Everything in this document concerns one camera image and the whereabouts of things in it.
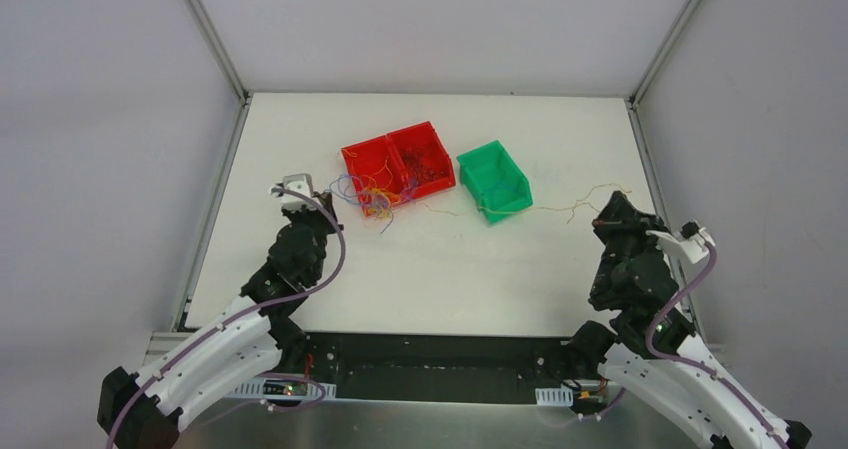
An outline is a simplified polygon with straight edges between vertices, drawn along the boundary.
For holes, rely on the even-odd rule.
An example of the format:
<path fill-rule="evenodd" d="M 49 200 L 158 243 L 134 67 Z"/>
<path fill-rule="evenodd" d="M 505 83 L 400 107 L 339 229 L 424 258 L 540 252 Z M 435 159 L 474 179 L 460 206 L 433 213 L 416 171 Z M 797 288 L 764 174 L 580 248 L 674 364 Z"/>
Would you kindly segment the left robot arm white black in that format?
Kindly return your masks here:
<path fill-rule="evenodd" d="M 203 412 L 248 380 L 305 361 L 305 333 L 291 315 L 340 274 L 347 255 L 330 191 L 277 184 L 288 222 L 265 262 L 215 319 L 137 370 L 102 382 L 97 423 L 109 448 L 171 448 Z"/>

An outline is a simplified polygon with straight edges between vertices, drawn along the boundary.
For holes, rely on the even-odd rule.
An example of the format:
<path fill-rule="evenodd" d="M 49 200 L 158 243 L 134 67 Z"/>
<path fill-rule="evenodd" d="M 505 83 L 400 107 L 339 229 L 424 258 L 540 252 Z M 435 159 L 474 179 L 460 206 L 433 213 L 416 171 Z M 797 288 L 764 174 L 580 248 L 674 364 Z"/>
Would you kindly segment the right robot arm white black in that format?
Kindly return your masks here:
<path fill-rule="evenodd" d="M 715 267 L 714 238 L 695 221 L 669 229 L 615 190 L 592 222 L 604 249 L 589 292 L 609 324 L 588 321 L 567 347 L 576 376 L 634 395 L 699 448 L 805 448 L 811 430 L 758 402 L 678 308 Z"/>

